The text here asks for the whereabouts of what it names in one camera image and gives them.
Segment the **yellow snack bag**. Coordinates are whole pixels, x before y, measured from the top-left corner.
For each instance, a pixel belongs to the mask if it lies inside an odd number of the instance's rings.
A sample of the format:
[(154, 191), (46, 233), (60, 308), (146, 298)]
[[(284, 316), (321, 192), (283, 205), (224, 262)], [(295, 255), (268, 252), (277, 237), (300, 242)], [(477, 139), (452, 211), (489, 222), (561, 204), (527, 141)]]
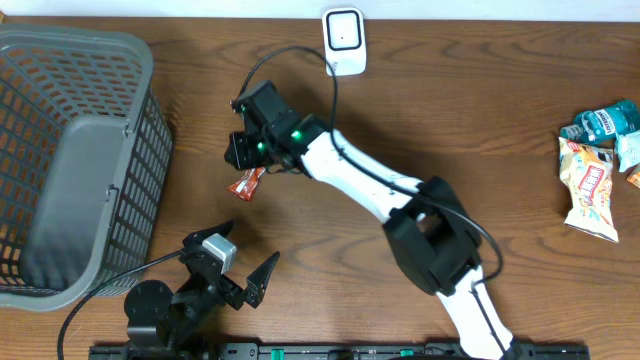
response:
[(559, 179), (572, 207), (564, 224), (609, 242), (619, 235), (611, 213), (613, 150), (559, 137)]

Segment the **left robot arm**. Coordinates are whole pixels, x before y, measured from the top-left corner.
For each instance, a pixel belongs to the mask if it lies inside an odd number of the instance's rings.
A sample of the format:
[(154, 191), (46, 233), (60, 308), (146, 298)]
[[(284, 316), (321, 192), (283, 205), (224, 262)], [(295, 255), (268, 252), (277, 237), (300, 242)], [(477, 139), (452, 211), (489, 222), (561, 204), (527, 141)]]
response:
[(234, 223), (195, 231), (183, 240), (178, 260), (189, 272), (176, 291), (159, 280), (145, 280), (125, 298), (129, 359), (214, 359), (215, 348), (196, 336), (200, 325), (218, 307), (258, 307), (280, 258), (269, 256), (241, 287), (226, 276), (237, 254), (227, 236)]

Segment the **teal mouthwash bottle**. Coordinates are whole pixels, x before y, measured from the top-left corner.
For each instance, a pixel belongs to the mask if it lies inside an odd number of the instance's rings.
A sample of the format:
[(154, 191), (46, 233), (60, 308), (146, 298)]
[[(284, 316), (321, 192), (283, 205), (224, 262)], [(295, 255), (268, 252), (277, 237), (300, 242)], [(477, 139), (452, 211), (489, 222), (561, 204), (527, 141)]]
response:
[(623, 100), (611, 106), (579, 113), (571, 125), (560, 130), (562, 138), (587, 145), (597, 145), (639, 130), (639, 108)]

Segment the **orange tissue pack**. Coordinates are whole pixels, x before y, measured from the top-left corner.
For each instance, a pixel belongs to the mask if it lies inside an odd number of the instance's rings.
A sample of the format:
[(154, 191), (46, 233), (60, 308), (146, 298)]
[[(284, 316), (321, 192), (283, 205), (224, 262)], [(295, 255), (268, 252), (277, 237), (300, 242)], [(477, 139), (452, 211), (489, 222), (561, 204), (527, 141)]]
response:
[(627, 181), (637, 188), (640, 188), (640, 165), (637, 165), (628, 175)]

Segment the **light green wipes packet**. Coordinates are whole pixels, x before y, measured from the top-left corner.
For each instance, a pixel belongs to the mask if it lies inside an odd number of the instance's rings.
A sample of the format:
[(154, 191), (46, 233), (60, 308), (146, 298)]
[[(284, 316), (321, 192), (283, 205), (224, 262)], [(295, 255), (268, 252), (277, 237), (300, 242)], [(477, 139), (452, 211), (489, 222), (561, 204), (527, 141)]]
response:
[(625, 172), (639, 164), (639, 140), (638, 131), (616, 136), (615, 153), (618, 155), (620, 172)]

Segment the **red brown snack bar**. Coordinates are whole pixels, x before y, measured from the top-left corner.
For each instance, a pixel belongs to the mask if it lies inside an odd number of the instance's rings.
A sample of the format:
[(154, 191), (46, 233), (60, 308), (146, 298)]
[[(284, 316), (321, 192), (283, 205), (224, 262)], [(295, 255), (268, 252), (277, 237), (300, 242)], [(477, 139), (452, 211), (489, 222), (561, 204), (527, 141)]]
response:
[(238, 181), (228, 187), (228, 190), (244, 201), (251, 201), (260, 183), (260, 177), (265, 172), (264, 167), (246, 170)]

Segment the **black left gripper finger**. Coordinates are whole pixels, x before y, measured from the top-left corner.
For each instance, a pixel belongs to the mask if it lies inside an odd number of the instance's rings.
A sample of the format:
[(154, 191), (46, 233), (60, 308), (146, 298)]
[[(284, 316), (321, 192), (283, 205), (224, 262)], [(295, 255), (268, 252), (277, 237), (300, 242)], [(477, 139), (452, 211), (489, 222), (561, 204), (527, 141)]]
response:
[(183, 240), (183, 244), (184, 245), (201, 245), (204, 240), (206, 240), (207, 238), (213, 235), (221, 235), (222, 237), (227, 237), (229, 233), (232, 231), (233, 225), (234, 225), (234, 221), (229, 220), (213, 227), (192, 232), (185, 237), (185, 239)]
[(273, 273), (279, 258), (280, 252), (274, 252), (246, 278), (246, 300), (264, 299), (271, 274)]

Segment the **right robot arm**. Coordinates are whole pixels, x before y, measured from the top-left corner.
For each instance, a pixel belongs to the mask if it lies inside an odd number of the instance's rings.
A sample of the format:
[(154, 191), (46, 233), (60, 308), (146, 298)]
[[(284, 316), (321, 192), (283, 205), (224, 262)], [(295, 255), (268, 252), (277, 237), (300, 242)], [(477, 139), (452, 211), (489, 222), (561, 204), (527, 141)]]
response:
[(444, 180), (400, 174), (315, 116), (279, 134), (248, 124), (230, 134), (224, 158), (238, 170), (298, 170), (343, 192), (380, 221), (402, 273), (441, 301), (466, 355), (513, 358), (513, 335), (488, 295), (478, 251), (487, 234)]

